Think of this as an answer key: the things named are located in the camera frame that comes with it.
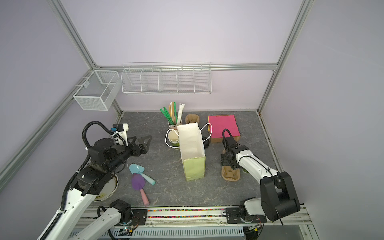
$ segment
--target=table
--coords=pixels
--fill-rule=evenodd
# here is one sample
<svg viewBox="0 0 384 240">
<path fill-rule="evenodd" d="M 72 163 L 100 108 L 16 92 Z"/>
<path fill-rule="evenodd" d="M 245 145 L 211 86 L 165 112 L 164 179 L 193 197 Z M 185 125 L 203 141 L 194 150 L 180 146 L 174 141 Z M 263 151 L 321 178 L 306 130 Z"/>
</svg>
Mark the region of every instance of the table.
<svg viewBox="0 0 384 240">
<path fill-rule="evenodd" d="M 276 169 L 256 112 L 185 112 L 182 117 L 183 122 L 187 114 L 200 116 L 200 128 L 208 122 L 208 115 L 234 114 L 241 133 L 239 143 L 249 147 L 264 163 Z M 130 157 L 127 167 L 117 174 L 119 187 L 116 192 L 102 202 L 93 202 L 90 207 L 99 205 L 108 207 L 116 199 L 124 200 L 133 207 L 144 206 L 140 191 L 133 190 L 131 186 L 132 174 L 128 169 L 131 163 L 145 167 L 144 173 L 156 180 L 155 185 L 147 182 L 144 187 L 150 206 L 238 205 L 240 201 L 247 198 L 260 197 L 259 183 L 242 170 L 240 170 L 240 180 L 237 182 L 223 179 L 220 166 L 220 155 L 224 149 L 222 143 L 210 143 L 205 149 L 205 177 L 187 182 L 180 151 L 169 148 L 164 142 L 169 127 L 160 111 L 125 112 L 120 123 L 128 124 L 129 137 L 140 138 L 151 134 L 149 151 L 139 157 Z M 202 135 L 209 136 L 207 127 L 203 129 Z"/>
</svg>

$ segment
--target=pink paper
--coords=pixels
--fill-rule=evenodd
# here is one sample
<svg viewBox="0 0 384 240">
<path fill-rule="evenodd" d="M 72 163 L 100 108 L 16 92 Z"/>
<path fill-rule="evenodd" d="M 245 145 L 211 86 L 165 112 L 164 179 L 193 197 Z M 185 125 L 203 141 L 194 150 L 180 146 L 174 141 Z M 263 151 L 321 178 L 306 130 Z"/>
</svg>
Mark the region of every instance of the pink paper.
<svg viewBox="0 0 384 240">
<path fill-rule="evenodd" d="M 213 132 L 211 137 L 213 138 L 223 137 L 223 130 L 225 128 L 231 132 L 232 137 L 240 136 L 234 115 L 208 116 L 208 122 L 212 124 Z M 225 132 L 225 137 L 229 137 L 228 132 Z"/>
</svg>

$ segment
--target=trowel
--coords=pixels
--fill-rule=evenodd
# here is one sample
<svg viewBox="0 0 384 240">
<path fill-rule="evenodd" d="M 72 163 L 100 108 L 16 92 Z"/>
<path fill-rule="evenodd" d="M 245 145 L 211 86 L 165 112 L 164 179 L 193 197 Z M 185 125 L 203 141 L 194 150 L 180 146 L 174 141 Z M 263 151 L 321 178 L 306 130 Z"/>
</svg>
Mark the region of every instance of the trowel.
<svg viewBox="0 0 384 240">
<path fill-rule="evenodd" d="M 137 173 L 137 174 L 142 175 L 142 177 L 145 180 L 147 180 L 147 182 L 149 182 L 152 185 L 155 185 L 156 181 L 143 173 L 145 170 L 145 168 L 143 166 L 132 163 L 131 165 L 129 165 L 129 170 L 131 171 L 132 174 Z"/>
</svg>

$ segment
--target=purple shovel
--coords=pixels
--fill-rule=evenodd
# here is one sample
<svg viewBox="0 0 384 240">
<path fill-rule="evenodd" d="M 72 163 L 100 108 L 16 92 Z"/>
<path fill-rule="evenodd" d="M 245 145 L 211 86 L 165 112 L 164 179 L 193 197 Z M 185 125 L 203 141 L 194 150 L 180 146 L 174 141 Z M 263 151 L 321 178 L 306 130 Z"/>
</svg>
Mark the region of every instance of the purple shovel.
<svg viewBox="0 0 384 240">
<path fill-rule="evenodd" d="M 147 195 L 145 195 L 145 192 L 143 190 L 144 185 L 145 185 L 144 178 L 140 174 L 134 173 L 132 177 L 132 187 L 135 190 L 140 190 L 141 198 L 143 199 L 144 206 L 148 207 L 149 201 L 148 201 Z"/>
</svg>

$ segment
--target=white wire basket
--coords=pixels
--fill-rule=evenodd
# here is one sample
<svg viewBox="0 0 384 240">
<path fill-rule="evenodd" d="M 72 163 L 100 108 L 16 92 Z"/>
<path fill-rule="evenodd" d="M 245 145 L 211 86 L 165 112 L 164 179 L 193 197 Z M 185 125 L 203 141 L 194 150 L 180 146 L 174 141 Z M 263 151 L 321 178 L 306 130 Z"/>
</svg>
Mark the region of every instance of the white wire basket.
<svg viewBox="0 0 384 240">
<path fill-rule="evenodd" d="M 94 70 L 73 95 L 83 110 L 108 111 L 121 87 L 117 71 Z"/>
<path fill-rule="evenodd" d="M 134 94 L 210 94 L 209 63 L 171 65 L 129 65 L 121 73 L 122 91 Z"/>
</svg>

